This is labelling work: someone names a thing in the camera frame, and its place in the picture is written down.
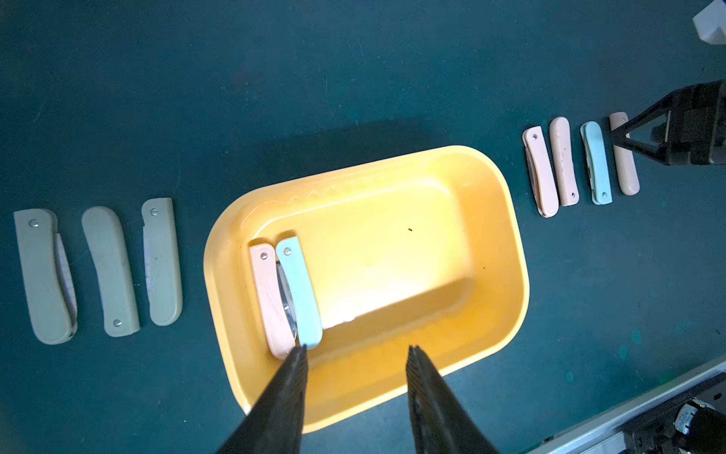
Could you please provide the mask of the mint folding knife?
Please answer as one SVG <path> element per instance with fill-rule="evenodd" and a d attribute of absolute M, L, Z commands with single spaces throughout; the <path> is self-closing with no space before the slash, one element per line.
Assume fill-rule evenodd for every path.
<path fill-rule="evenodd" d="M 276 246 L 292 304 L 300 344 L 316 348 L 323 339 L 323 324 L 301 242 L 296 236 L 281 240 Z"/>
<path fill-rule="evenodd" d="M 607 156 L 601 127 L 596 121 L 588 121 L 580 126 L 588 178 L 591 187 L 591 198 L 595 205 L 610 204 L 613 194 L 610 185 Z"/>

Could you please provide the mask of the pink folding knife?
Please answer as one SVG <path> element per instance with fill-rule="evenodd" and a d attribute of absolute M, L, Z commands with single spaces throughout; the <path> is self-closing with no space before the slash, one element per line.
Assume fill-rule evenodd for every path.
<path fill-rule="evenodd" d="M 544 218 L 552 218 L 557 214 L 560 202 L 542 127 L 528 128 L 523 132 L 522 140 L 538 212 Z"/>
<path fill-rule="evenodd" d="M 287 278 L 271 244 L 253 245 L 249 252 L 268 348 L 276 359 L 286 359 L 298 334 Z"/>
<path fill-rule="evenodd" d="M 549 124 L 553 166 L 561 206 L 580 201 L 580 191 L 574 172 L 570 124 L 565 117 L 556 117 Z"/>

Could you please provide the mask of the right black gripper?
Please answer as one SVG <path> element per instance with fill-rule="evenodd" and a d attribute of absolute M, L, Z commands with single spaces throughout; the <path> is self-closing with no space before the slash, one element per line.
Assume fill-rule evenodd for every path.
<path fill-rule="evenodd" d="M 611 142 L 664 165 L 725 165 L 724 79 L 671 92 L 612 130 Z"/>

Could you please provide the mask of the olive folding knife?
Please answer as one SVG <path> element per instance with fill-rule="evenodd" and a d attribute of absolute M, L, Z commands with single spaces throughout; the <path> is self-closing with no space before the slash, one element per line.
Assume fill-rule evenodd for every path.
<path fill-rule="evenodd" d="M 151 321 L 172 325 L 183 311 L 183 285 L 173 202 L 150 199 L 142 205 L 147 298 Z"/>
<path fill-rule="evenodd" d="M 77 333 L 79 310 L 58 218 L 33 208 L 13 219 L 33 332 L 43 344 L 64 344 Z"/>
<path fill-rule="evenodd" d="M 114 338 L 140 330 L 129 256 L 117 214 L 108 207 L 88 208 L 81 219 L 92 255 L 105 332 Z"/>

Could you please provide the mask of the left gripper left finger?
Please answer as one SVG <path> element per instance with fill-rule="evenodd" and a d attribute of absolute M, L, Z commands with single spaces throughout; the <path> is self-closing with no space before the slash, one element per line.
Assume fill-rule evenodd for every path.
<path fill-rule="evenodd" d="M 298 453 L 304 426 L 307 348 L 294 347 L 219 453 Z"/>

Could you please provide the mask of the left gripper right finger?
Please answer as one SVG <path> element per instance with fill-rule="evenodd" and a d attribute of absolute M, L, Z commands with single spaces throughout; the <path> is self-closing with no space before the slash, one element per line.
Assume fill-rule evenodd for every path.
<path fill-rule="evenodd" d="M 410 424 L 418 453 L 495 453 L 425 351 L 408 350 Z"/>

